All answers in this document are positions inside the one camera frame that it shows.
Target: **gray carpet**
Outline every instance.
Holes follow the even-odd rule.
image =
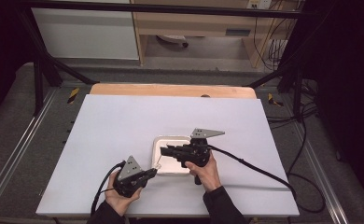
[[[79,71],[93,79],[107,82],[241,86],[259,77],[259,74],[248,76],[238,72],[216,71],[159,71],[145,69],[80,69]],[[32,117],[34,93],[31,83],[33,83],[32,68],[23,67],[18,74],[18,79],[12,91],[0,107],[0,171]],[[48,114],[0,198],[0,217],[50,220],[47,217],[35,214],[40,201],[39,194],[46,188],[61,155],[63,141],[67,140],[68,137],[67,130],[73,128],[71,121],[75,120],[84,95],[90,91],[89,86],[80,87],[76,100],[69,105],[66,102],[72,89],[73,87],[62,87],[58,90]],[[262,100],[267,116],[288,116],[284,106],[268,104],[267,93],[258,93],[258,98]],[[364,191],[357,182],[351,168],[348,164],[336,160],[335,152],[320,118],[311,117],[306,122],[309,139],[314,145],[315,153],[324,166],[348,219],[351,223],[364,223]],[[273,137],[281,161],[287,169],[300,147],[296,130],[293,125],[289,124],[282,128],[273,129]],[[303,154],[293,171],[314,181]],[[318,194],[307,183],[293,177],[290,182],[298,192],[298,203],[312,209],[316,209],[321,205]],[[82,197],[93,197],[93,195],[82,195]],[[262,220],[263,223],[287,223],[284,218],[260,218],[259,220]],[[292,218],[291,221],[292,223],[332,223],[327,209],[319,214],[311,214],[301,210],[301,215]]]

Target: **person's left hand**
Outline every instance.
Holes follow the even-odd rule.
[[[113,188],[113,182],[115,181],[116,174],[118,172],[112,173],[109,176],[108,181],[108,189]],[[105,200],[106,202],[122,217],[126,213],[127,209],[129,208],[130,204],[139,199],[139,195],[141,193],[142,188],[139,188],[131,198],[126,198],[118,194],[117,191],[114,189],[107,190],[105,192]]]

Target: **hand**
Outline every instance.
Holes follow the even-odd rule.
[[[117,173],[118,172],[112,173],[109,176],[109,181],[107,186],[108,189],[113,188],[113,182],[115,181]],[[115,191],[114,189],[107,190],[105,192],[105,200],[122,217],[129,208],[130,203],[139,199],[139,194],[141,193],[141,190],[142,188],[139,188],[131,198],[126,198],[119,195],[118,192]]]
[[[215,161],[212,151],[210,152],[209,161],[204,167],[197,166],[190,161],[186,161],[185,165],[190,169],[191,175],[197,175],[200,178],[206,192],[211,192],[222,186],[217,173],[217,161]]]

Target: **wall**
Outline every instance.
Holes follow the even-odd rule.
[[[128,0],[88,1],[129,3]],[[33,8],[33,12],[46,47],[54,57],[138,60],[130,12],[44,8]]]

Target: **floor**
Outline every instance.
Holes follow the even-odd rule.
[[[241,86],[271,72],[269,68],[272,66],[259,68],[250,66],[240,39],[188,37],[188,42],[189,47],[185,49],[152,36],[149,39],[147,61],[142,66],[136,62],[66,61],[85,76],[109,82]],[[268,60],[268,57],[265,59],[268,65],[274,61]],[[25,153],[18,159],[19,165],[11,171],[13,175],[5,180],[4,189],[1,190],[0,195],[1,223],[54,222],[50,218],[36,215],[35,209],[49,182],[52,169],[63,151],[63,142],[68,138],[68,130],[73,127],[71,121],[76,118],[83,96],[90,91],[90,86],[79,84],[66,74],[62,75],[66,80],[65,85],[55,90],[55,99],[49,106],[49,111],[39,128],[35,130],[35,137],[28,142]],[[0,106],[0,173],[33,119],[35,91],[32,76],[32,67],[24,66],[19,71],[9,95]],[[257,94],[263,102],[267,116],[287,117],[290,115],[285,105],[289,95],[277,94],[275,86],[278,80],[275,78],[264,87],[258,88]],[[79,95],[76,101],[69,105],[66,101],[71,90],[76,86],[80,87]],[[269,104],[269,92],[273,93],[273,99],[279,104]],[[303,100],[304,103],[308,103],[311,97],[304,97]],[[347,163],[336,160],[335,151],[321,124],[320,117],[312,116],[306,120],[306,124],[309,145],[314,149],[345,212],[348,223],[364,223],[364,191],[354,173]],[[294,125],[291,123],[282,128],[271,126],[280,158],[286,168],[292,163],[301,145],[296,128],[298,126]],[[303,153],[295,169],[296,173],[303,174],[315,182],[309,155]],[[299,179],[292,178],[290,182],[296,185],[300,195],[298,203],[312,209],[321,206],[320,197],[313,187]],[[301,210],[301,216],[294,217],[291,221],[292,223],[345,223],[336,222],[327,208],[318,214]],[[61,222],[84,223],[84,220],[62,219]],[[147,223],[147,220],[143,219],[140,222]],[[257,223],[287,223],[287,221],[284,218],[266,217],[260,218]]]

